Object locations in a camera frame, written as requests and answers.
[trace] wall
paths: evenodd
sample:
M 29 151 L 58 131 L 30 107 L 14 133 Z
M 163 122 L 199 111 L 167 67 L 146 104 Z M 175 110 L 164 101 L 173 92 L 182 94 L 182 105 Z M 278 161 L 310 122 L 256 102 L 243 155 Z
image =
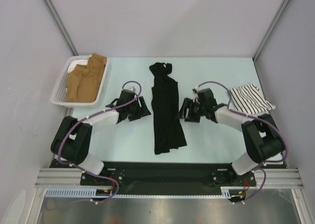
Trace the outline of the wall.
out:
M 282 0 L 52 0 L 79 54 L 252 57 Z
M 0 220 L 21 189 L 26 206 L 64 115 L 49 97 L 70 57 L 42 0 L 0 0 Z
M 266 97 L 315 207 L 315 2 L 293 0 L 258 59 Z

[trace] plastic basket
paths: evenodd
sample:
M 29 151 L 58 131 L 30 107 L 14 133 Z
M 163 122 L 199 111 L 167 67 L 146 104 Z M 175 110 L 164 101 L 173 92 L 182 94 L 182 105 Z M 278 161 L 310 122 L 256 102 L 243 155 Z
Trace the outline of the plastic basket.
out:
M 87 108 L 98 107 L 100 95 L 101 95 L 102 90 L 103 90 L 104 79 L 105 79 L 106 72 L 107 72 L 107 69 L 108 69 L 108 60 L 109 59 L 107 59 L 107 63 L 106 63 L 106 66 L 105 66 L 103 78 L 102 78 L 102 81 L 101 81 L 100 86 L 99 86 L 99 90 L 98 90 L 98 93 L 97 93 L 96 100 L 94 102 L 65 102 L 65 98 L 66 98 L 66 95 L 67 95 L 66 88 L 67 88 L 68 67 L 70 66 L 71 62 L 74 61 L 74 60 L 89 59 L 89 57 L 90 56 L 74 56 L 74 57 L 70 57 L 66 61 L 65 65 L 64 65 L 64 68 L 62 69 L 62 72 L 61 72 L 59 78 L 56 81 L 53 93 L 52 93 L 51 98 L 50 98 L 50 100 L 51 100 L 51 102 L 53 104 L 61 105 L 61 106 L 64 106 L 64 107 L 87 107 Z

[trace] black cloth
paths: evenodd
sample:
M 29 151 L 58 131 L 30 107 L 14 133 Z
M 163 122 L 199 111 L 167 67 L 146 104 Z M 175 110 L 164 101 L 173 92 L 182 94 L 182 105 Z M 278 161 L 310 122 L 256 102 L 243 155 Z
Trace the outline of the black cloth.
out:
M 152 109 L 154 123 L 154 153 L 169 153 L 170 149 L 178 149 L 187 145 L 178 114 L 178 83 L 170 78 L 172 64 L 155 63 L 150 66 L 154 75 L 152 87 Z

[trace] brown garment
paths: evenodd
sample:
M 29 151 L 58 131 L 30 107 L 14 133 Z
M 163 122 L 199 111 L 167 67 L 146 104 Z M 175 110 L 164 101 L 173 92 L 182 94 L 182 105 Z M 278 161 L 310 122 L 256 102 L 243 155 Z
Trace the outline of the brown garment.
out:
M 66 102 L 94 102 L 102 81 L 107 58 L 93 53 L 87 65 L 77 65 L 68 73 Z

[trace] striped cloth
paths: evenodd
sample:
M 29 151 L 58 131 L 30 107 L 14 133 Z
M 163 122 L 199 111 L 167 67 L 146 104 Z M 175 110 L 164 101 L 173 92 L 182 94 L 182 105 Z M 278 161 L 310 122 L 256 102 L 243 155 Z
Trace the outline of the striped cloth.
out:
M 254 115 L 276 108 L 264 99 L 259 88 L 253 84 L 233 88 L 230 93 L 235 109 L 247 114 Z

